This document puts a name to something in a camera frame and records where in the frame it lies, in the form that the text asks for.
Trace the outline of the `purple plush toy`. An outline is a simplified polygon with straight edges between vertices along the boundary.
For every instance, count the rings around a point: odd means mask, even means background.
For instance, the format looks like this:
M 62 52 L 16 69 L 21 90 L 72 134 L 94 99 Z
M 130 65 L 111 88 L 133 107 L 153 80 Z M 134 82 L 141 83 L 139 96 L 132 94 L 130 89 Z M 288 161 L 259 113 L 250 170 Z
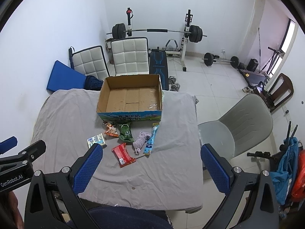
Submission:
M 145 145 L 145 143 L 150 139 L 152 135 L 148 132 L 140 132 L 136 140 L 132 143 L 134 153 L 139 155 L 141 149 Z

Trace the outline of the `black speaker box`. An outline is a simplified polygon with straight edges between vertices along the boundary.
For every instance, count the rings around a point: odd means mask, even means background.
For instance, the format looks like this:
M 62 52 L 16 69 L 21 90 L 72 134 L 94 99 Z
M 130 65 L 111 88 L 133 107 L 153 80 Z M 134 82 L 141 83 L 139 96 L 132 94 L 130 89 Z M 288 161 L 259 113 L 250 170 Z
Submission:
M 250 59 L 248 65 L 247 65 L 247 71 L 255 72 L 259 63 L 258 60 L 255 58 Z

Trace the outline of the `white padded chair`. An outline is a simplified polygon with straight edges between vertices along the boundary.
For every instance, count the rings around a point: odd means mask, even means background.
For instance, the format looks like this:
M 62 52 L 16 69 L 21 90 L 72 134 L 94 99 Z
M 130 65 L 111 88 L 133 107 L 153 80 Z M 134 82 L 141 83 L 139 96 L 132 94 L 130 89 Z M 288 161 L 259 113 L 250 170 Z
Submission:
M 116 76 L 149 74 L 148 39 L 130 37 L 111 42 Z
M 110 76 L 102 46 L 94 46 L 80 51 L 74 47 L 68 49 L 70 67 L 85 75 L 104 80 Z

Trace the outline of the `red snack packet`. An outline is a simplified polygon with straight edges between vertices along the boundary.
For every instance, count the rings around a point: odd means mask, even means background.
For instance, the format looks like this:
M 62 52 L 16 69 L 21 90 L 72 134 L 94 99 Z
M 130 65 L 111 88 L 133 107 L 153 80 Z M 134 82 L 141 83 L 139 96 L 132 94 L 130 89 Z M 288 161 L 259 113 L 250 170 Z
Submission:
M 112 153 L 118 159 L 119 166 L 123 168 L 129 164 L 136 162 L 136 158 L 131 157 L 126 149 L 126 143 L 119 144 L 112 148 Z

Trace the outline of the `brown wooden chair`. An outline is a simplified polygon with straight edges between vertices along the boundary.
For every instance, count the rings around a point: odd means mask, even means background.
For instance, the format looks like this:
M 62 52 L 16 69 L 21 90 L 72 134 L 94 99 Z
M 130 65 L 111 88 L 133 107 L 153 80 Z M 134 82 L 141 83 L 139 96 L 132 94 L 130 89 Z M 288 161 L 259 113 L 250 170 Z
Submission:
M 265 85 L 260 82 L 254 88 L 254 93 L 259 95 L 265 102 L 270 113 L 273 113 L 280 106 L 282 106 L 294 94 L 293 83 L 291 79 L 280 73 L 275 80 L 274 84 L 269 90 L 265 90 Z

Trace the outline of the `yellow tissue pack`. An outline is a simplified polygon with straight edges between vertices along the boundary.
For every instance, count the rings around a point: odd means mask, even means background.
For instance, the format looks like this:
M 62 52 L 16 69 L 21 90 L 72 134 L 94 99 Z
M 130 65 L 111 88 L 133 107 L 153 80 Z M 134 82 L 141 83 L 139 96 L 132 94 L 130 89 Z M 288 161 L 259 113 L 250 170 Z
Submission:
M 103 134 L 100 133 L 87 139 L 88 148 L 91 148 L 94 144 L 99 144 L 102 146 L 102 148 L 107 147 Z

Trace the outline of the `grey plastic chair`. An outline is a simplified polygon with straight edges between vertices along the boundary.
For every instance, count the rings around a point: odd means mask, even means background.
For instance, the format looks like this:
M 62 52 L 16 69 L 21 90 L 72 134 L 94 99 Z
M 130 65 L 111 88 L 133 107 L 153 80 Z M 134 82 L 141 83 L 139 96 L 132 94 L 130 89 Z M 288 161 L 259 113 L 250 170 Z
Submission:
M 209 143 L 232 165 L 255 173 L 270 170 L 269 160 L 247 153 L 271 151 L 272 116 L 261 97 L 249 94 L 218 120 L 198 125 L 200 143 Z

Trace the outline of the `dark blue blanket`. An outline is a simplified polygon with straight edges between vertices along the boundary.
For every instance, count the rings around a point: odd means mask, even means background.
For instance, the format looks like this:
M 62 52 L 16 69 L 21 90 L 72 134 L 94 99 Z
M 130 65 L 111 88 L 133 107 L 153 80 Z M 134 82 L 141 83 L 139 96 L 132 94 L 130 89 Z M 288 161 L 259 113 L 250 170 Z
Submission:
M 94 90 L 100 91 L 102 89 L 103 80 L 96 78 L 95 76 L 88 75 L 86 76 L 84 82 L 84 89 L 85 90 Z

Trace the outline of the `right white padded chair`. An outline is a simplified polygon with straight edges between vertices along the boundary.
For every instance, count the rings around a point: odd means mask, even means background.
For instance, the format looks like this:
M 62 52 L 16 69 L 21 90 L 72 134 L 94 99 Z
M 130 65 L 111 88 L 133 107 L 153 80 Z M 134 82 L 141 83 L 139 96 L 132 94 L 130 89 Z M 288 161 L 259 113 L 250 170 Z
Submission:
M 148 39 L 130 37 L 111 42 L 116 76 L 149 74 Z

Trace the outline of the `black treadmill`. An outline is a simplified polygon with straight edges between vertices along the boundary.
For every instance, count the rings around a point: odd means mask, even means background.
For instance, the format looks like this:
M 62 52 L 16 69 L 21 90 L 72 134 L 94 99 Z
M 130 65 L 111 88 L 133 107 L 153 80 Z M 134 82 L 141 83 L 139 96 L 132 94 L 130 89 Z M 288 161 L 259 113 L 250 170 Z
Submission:
M 239 69 L 238 71 L 247 82 L 249 88 L 254 88 L 259 85 L 260 82 L 267 84 L 270 80 L 270 77 L 265 74 L 248 71 L 246 69 Z

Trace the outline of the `chrome dumbbell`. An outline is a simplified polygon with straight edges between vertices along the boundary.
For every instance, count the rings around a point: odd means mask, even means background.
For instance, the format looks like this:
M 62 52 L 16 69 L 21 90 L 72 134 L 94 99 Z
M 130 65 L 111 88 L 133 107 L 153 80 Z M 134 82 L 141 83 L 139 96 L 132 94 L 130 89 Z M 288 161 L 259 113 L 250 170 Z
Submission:
M 169 76 L 170 91 L 178 92 L 180 90 L 180 84 L 177 82 L 175 76 Z

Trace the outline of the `black blue bench pad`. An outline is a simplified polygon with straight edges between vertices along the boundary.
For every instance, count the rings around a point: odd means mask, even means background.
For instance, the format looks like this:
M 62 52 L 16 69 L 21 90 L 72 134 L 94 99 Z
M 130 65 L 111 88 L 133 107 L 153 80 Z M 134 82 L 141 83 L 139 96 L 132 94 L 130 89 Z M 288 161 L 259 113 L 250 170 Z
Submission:
M 149 54 L 149 73 L 158 74 L 163 90 L 169 90 L 168 62 L 165 51 L 152 49 Z

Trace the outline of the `grey table cloth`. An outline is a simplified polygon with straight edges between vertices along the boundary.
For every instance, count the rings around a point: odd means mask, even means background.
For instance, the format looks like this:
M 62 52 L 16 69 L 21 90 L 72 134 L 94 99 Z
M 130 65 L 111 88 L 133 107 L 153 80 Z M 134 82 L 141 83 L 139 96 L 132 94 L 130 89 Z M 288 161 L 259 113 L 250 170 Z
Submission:
M 89 146 L 105 140 L 103 158 L 81 198 L 103 205 L 147 210 L 193 212 L 203 205 L 203 170 L 197 129 L 196 98 L 164 92 L 159 122 L 123 123 L 148 154 L 105 134 L 106 124 L 95 111 L 99 94 L 59 90 L 44 103 L 33 140 L 46 143 L 34 168 L 46 174 L 71 166 Z

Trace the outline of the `left white padded chair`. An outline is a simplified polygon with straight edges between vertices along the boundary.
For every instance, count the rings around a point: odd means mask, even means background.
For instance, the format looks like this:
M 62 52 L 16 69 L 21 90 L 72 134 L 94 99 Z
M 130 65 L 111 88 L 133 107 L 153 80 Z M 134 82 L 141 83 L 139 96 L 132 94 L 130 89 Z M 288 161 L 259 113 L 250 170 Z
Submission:
M 104 80 L 110 76 L 102 46 L 94 46 L 80 51 L 74 47 L 68 49 L 70 67 L 85 75 Z

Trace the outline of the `orange snack bag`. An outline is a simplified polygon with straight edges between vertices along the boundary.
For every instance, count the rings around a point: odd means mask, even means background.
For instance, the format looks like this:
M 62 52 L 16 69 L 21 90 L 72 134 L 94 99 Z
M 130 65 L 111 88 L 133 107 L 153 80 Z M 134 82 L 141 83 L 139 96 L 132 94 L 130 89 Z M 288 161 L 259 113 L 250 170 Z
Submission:
M 105 125 L 105 132 L 104 135 L 111 136 L 114 138 L 118 138 L 119 134 L 117 132 L 116 123 L 114 122 L 104 122 Z

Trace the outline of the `long light blue packet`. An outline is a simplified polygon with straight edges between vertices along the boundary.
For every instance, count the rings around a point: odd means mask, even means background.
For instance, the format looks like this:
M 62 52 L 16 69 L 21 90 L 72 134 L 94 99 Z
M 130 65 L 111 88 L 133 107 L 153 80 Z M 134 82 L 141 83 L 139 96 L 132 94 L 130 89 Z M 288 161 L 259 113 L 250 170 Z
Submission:
M 146 146 L 144 148 L 144 151 L 143 151 L 144 155 L 148 156 L 148 155 L 151 154 L 158 128 L 159 128 L 159 123 L 153 123 L 151 137 L 148 139 L 147 144 L 146 144 Z

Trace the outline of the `white weight bench rack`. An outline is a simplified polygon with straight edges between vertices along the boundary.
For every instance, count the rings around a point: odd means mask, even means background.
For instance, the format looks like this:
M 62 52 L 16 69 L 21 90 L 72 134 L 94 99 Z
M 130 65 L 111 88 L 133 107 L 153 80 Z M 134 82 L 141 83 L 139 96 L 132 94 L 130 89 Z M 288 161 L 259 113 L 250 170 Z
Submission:
M 148 32 L 147 29 L 142 29 L 142 30 L 133 30 L 132 29 L 132 25 L 131 25 L 131 19 L 133 17 L 133 11 L 130 7 L 127 8 L 126 10 L 126 14 L 127 14 L 127 30 L 125 32 L 125 34 L 128 37 L 132 36 L 132 32 L 133 31 L 146 31 Z M 162 29 L 154 29 L 153 31 L 150 31 L 152 33 L 168 33 L 168 32 L 172 32 L 172 33 L 183 33 L 183 37 L 181 39 L 181 50 L 178 53 L 167 53 L 167 55 L 177 55 L 180 58 L 180 64 L 182 67 L 182 70 L 184 72 L 187 71 L 187 67 L 185 65 L 185 56 L 186 56 L 186 49 L 187 49 L 187 44 L 189 42 L 189 36 L 190 36 L 190 26 L 191 26 L 191 22 L 192 22 L 192 17 L 193 15 L 191 14 L 191 10 L 188 9 L 188 12 L 186 13 L 185 16 L 185 25 L 184 25 L 184 30 L 183 31 L 174 31 L 174 30 L 167 30 L 165 31 Z

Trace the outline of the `blue foam mat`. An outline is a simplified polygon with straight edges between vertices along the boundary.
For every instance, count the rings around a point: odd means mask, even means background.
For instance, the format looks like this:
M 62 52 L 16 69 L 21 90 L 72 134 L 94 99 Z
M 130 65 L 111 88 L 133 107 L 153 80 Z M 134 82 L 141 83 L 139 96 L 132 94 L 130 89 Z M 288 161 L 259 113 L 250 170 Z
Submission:
M 83 89 L 85 80 L 85 75 L 57 60 L 53 65 L 47 83 L 47 90 L 50 92 L 56 92 L 57 90 L 70 90 L 73 88 Z

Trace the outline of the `barbell on floor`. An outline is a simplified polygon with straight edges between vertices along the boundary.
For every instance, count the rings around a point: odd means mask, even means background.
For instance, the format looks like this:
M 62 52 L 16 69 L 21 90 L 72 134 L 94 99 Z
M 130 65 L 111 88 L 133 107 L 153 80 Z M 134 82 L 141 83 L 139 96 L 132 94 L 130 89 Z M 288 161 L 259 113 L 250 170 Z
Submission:
M 213 63 L 222 62 L 222 63 L 230 63 L 233 68 L 237 69 L 240 64 L 239 58 L 237 56 L 232 56 L 230 60 L 223 60 L 220 59 L 218 55 L 214 55 L 209 52 L 204 54 L 202 60 L 204 61 L 204 64 L 208 67 L 212 66 Z

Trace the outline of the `green snack bag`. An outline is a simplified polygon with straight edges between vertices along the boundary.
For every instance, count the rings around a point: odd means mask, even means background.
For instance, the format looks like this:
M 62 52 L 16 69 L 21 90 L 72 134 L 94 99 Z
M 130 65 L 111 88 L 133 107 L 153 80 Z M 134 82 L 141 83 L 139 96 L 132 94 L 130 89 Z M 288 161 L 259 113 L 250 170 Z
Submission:
M 119 139 L 125 143 L 133 143 L 134 138 L 131 132 L 131 122 L 122 122 L 118 124 L 119 127 Z

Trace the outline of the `open cardboard box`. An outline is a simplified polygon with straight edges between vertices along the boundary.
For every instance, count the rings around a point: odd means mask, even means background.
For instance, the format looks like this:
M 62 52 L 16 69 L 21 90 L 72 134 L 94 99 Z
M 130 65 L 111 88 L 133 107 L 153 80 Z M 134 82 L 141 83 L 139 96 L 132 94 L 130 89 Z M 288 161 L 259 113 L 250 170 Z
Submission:
M 96 112 L 104 122 L 160 121 L 163 93 L 158 74 L 107 77 Z

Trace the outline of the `blue bag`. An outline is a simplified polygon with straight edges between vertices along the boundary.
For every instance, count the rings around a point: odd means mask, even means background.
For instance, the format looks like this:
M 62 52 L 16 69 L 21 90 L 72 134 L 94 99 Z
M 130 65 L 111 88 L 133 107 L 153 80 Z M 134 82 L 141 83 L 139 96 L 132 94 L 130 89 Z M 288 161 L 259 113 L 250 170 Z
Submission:
M 296 137 L 289 139 L 289 147 L 279 162 L 276 172 L 270 172 L 278 204 L 284 205 L 294 184 L 298 168 L 299 145 Z

